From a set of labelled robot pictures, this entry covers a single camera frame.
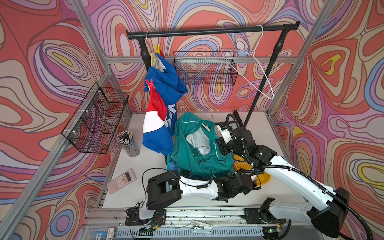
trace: white wire hanger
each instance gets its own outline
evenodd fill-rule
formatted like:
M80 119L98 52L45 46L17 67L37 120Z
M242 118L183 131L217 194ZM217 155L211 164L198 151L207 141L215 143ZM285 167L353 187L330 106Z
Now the white wire hanger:
M261 94L263 94L266 98L268 98L268 99L270 99L270 100L272 100L274 97L275 97L275 94L274 94L274 92L273 92L273 89L272 89L272 85L271 85L271 82L269 81L269 79L268 79L268 77L267 77L267 75L265 74L265 72L264 72L264 69L262 68L262 66L261 66L261 64L260 64L260 62L259 62L259 60L257 60L256 58L255 58L255 51L256 51L256 48L257 48L257 46L259 45L259 42L260 42L260 40L263 38L263 35L264 35L264 28L263 28L263 26L262 25L260 25L260 24L258 24L257 26L260 26L261 27L261 29L262 29L262 35L261 35L261 37L257 40L257 44L256 44L256 46L255 46L255 48L253 49L253 51L251 52L251 53L247 53L247 52L244 52L244 51L239 51L239 50L236 50L236 49L222 49L221 51L220 51L220 53L221 53L221 55L225 58L225 60L228 62L228 64L240 75L240 76L242 76L243 78L245 78L245 80L247 80L247 82L249 82L257 91L259 91ZM259 66L260 66L260 69L262 70L262 72L264 73L264 76L265 76L265 78L266 78L266 80L268 81L268 84L269 84L269 87L271 88L271 92L272 92L272 97L269 97L269 96L267 96L266 94L264 94L262 91L260 91L255 85L253 85L245 76L243 76L243 74L241 74L239 71L237 71L237 69L228 61L228 59L223 55L223 51L228 51L228 50L231 50L231 51L236 51L236 52L241 52L241 53L245 53L245 54L247 54L247 55L250 55L250 56L252 56L256 61L257 61L257 63L259 64Z

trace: printed label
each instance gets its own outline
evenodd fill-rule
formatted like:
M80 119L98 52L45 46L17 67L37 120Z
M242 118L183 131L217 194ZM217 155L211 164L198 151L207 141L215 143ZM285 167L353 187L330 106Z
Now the printed label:
M116 227L108 228L106 240L113 240L115 238L115 230Z

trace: colorful backdrop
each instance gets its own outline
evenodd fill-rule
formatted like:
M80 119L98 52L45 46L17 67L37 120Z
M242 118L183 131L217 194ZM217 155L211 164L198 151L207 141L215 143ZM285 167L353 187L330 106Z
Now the colorful backdrop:
M295 166L351 194L384 239L384 2L339 1L273 119ZM351 214L342 232L366 239Z
M301 22L287 36L281 56L296 56L322 0L125 1L82 0L107 55L138 56L129 31L217 28ZM340 1L273 115L294 163L331 186L352 193L351 205L383 238L383 14L381 1ZM0 219L45 158L89 87L103 71L71 0L0 2ZM257 56L271 54L279 33L265 33ZM172 56L176 50L252 51L260 33L148 39ZM237 66L253 82L255 64ZM130 107L145 111L143 64L111 65ZM275 90L288 64L271 74ZM179 111L246 110L255 90L242 78L233 87L189 89ZM266 88L265 93L271 96ZM267 98L258 101L265 110ZM120 129L126 121L123 117ZM15 239L73 239L96 202L109 163L105 155L67 149L14 234ZM343 231L362 238L348 217Z
M96 34L109 56L140 56L136 40L128 40L128 31L163 31L203 29L233 26L276 25L300 21L297 31L290 31L280 56L296 56L303 40L310 31L321 7L322 0L93 0L86 2ZM220 51L236 49L252 52L261 33L234 33L220 35L149 38L147 46L159 45L166 56L174 51ZM256 56L270 56L280 32L265 32ZM143 93L145 68L143 64L112 64L123 90L130 93L132 111L146 111L149 96ZM253 83L259 84L262 72L255 64L238 64L238 70ZM271 74L271 84L276 92L289 68L278 64ZM191 86L189 93L177 104L178 111L233 111L248 110L256 90L238 77L235 86ZM269 88L264 91L272 96ZM257 110L266 110L268 98L261 97Z
M0 220L102 74L68 1L0 1ZM115 151L69 147L13 239L73 239Z

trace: metal rail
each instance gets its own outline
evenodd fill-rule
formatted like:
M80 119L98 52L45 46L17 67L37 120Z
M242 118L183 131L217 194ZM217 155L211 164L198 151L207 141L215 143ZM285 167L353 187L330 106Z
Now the metal rail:
M105 86L109 79L110 72L106 71L100 78L99 84L101 86ZM70 123L68 124L69 127L73 127L73 125L76 124L80 116L83 114L82 110L86 109L86 107L92 100L94 94L95 91L89 92L89 95L84 99L83 104L79 107L78 111L70 120ZM16 199L11 209L2 219L2 222L0 223L0 240L11 239L16 228L23 220L23 217L27 213L29 207L35 200L41 188L44 186L48 177L51 175L54 167L59 162L61 156L63 155L65 149L69 146L69 144L69 141L61 134L59 136L59 139L56 141L56 143L53 145L52 149L48 153L47 157L45 157L44 161L38 167L31 180L29 180L28 184L25 186L19 197Z
M276 107L280 104L281 98L285 95L286 90L288 89L288 86L292 82L294 76L301 70L300 66L304 60L305 55L310 49L310 46L314 42L316 36L320 32L321 28L323 27L328 15L332 11L333 7L336 5L336 0L327 0L325 1L323 7L321 8L315 22L313 23L311 30L309 31L308 35L304 39L304 42L299 50L299 53L297 54L297 61L296 63L290 68L290 70L287 72L286 77L277 90L275 97L271 101L271 104L269 105L267 112L273 114L272 111L276 109Z
M151 57L149 55L146 38L160 38L160 37L170 37L170 36L190 36L190 35L207 35L207 34L223 34L223 33L245 33L245 32L256 32L256 31L281 31L280 37L277 40L275 47L273 48L272 55L269 59L268 66L265 71L265 76L259 85L259 91L257 91L255 98L252 101L251 108L248 111L247 117L244 121L244 127L247 126L249 118L252 115L253 110L255 109L257 100L260 97L260 91L263 90L266 79L269 76L269 73L272 70L273 64L276 62L277 57L280 51L283 49L283 44L285 37L289 31L297 30L300 25L300 22L283 25L274 25L274 26L247 26L247 27L236 27L236 28L212 28L212 29L195 29L195 30L178 30L178 31L153 31L153 32L128 32L127 37L129 40L136 39L139 42L141 49L141 58L145 64L145 67L148 69L151 67Z
M140 56L108 56L105 58L107 63L142 63L143 60ZM269 63L270 57L257 56L260 63ZM166 56L166 60L171 64L174 63L174 57ZM297 57L277 57L275 63L290 63L295 64ZM233 58L235 63L257 63L253 57L250 56L235 56Z

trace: clothes rack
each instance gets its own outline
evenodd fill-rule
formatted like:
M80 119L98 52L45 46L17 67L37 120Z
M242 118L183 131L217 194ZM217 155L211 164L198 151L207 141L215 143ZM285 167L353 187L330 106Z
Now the clothes rack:
M272 26L263 26L264 31L281 31L279 39L277 40L271 58L269 60L268 66L265 70L265 75L268 77L269 73L272 70L273 64L275 63L280 51L283 48L285 37L289 31L297 30L300 25L300 22L282 25L272 25ZM223 33L246 33L246 32L257 32L262 31L260 26L245 26L245 27L234 27L234 28L211 28L211 29L194 29L194 30L176 30L176 31L137 31L137 32L128 32L127 37L129 40L136 39L139 42L141 49L141 58L145 64L146 70L151 66L151 56L149 55L146 38L160 38L160 37L171 37L171 36L191 36L191 35L208 35L208 34L223 34ZM259 85L259 90L262 91L264 84L266 82L266 76L263 76L263 79ZM251 114L256 106L256 102L260 97L260 91L256 92L256 95L252 101L251 108L248 111L247 117L244 121L243 126L246 127L251 117Z

